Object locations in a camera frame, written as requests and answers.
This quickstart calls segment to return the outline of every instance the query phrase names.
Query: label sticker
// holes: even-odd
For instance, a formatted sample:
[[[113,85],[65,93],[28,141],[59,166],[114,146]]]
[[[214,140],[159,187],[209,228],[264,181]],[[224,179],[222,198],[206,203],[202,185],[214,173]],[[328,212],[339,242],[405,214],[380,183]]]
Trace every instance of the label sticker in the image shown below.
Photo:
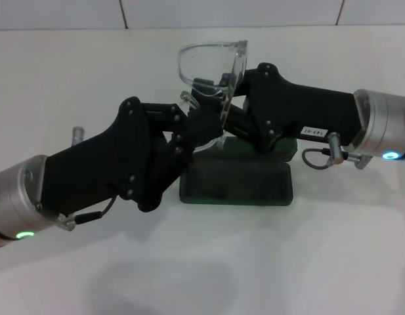
[[[307,136],[323,138],[324,136],[326,136],[327,133],[328,133],[327,129],[303,127],[303,129],[301,130],[300,135],[307,135]]]

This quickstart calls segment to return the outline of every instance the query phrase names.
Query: tile grout line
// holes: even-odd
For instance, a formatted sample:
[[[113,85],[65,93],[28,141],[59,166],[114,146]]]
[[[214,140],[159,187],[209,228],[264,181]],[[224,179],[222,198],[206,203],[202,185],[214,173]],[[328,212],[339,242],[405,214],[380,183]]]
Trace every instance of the tile grout line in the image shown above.
[[[126,22],[126,16],[125,16],[125,11],[123,10],[123,3],[122,0],[119,0],[119,5],[121,7],[121,12],[122,12],[122,18],[123,18],[123,23],[125,24],[125,29],[129,29],[128,28],[128,23]]]
[[[342,10],[344,9],[344,4],[345,4],[345,0],[342,0],[341,8],[339,9],[338,18],[337,18],[337,20],[336,20],[336,24],[335,24],[335,25],[339,25],[339,19],[341,18]]]

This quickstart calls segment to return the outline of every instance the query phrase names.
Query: screw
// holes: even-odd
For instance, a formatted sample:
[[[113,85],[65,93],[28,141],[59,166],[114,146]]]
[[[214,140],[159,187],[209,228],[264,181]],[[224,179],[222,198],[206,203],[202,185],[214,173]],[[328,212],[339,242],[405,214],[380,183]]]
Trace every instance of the screw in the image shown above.
[[[42,210],[42,204],[38,201],[34,203],[34,207],[36,208],[36,210]]]
[[[32,179],[33,179],[33,174],[32,174],[32,172],[29,171],[28,169],[26,169],[26,170],[24,171],[24,178],[25,178],[26,180],[28,180],[28,181],[32,180]]]

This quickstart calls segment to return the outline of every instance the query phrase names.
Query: green led light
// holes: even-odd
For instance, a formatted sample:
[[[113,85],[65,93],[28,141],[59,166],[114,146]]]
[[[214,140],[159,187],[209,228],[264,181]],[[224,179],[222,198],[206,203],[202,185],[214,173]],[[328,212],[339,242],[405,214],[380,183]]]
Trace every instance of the green led light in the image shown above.
[[[16,235],[17,238],[27,238],[28,236],[33,236],[33,232],[20,232]]]

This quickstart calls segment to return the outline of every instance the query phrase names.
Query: metal pin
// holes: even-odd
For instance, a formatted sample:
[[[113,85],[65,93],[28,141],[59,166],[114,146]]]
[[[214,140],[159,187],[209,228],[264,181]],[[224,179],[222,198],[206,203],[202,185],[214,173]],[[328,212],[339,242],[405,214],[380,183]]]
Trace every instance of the metal pin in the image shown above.
[[[342,154],[341,143],[339,141],[338,133],[331,133],[328,136],[329,148],[331,150],[330,162],[332,165],[341,164],[344,162],[344,157]]]
[[[181,93],[181,100],[185,101],[194,110],[200,108],[200,103],[190,94],[188,91],[183,91]]]
[[[360,161],[360,156],[358,154],[348,153],[347,161],[358,163]]]
[[[72,129],[72,142],[71,146],[75,146],[84,141],[84,128],[76,126]]]

